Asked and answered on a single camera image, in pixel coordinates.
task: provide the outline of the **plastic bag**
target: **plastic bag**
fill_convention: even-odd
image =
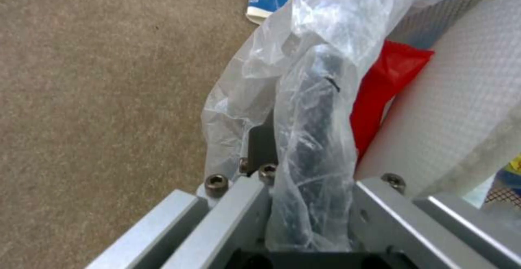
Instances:
[[[380,128],[389,100],[411,82],[434,54],[385,41],[378,60],[363,78],[350,116],[359,160]]]
[[[363,76],[413,0],[290,0],[244,43],[201,115],[205,173],[233,178],[250,128],[274,108],[279,167],[266,246],[348,250],[357,153],[349,117]]]

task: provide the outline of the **metal frame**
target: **metal frame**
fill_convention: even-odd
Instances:
[[[162,268],[224,268],[236,249],[264,236],[270,206],[258,177],[240,177]]]
[[[414,203],[496,266],[521,267],[519,238],[462,199],[442,193]]]
[[[371,252],[402,251],[420,268],[494,268],[379,178],[357,182],[350,231]]]
[[[207,212],[206,200],[175,190],[87,268],[158,268]]]

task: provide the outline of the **clear plastic wrap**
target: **clear plastic wrap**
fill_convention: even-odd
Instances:
[[[349,116],[384,38],[414,0],[290,0],[227,65],[203,109],[205,174],[233,178],[274,109],[271,250],[348,250],[357,151]]]

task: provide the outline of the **carpet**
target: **carpet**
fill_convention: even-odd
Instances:
[[[247,0],[0,0],[0,263],[84,267],[203,180]]]

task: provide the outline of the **red plastic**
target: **red plastic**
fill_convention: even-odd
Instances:
[[[359,161],[380,128],[387,102],[418,75],[433,54],[385,41],[378,60],[361,82],[350,117]]]

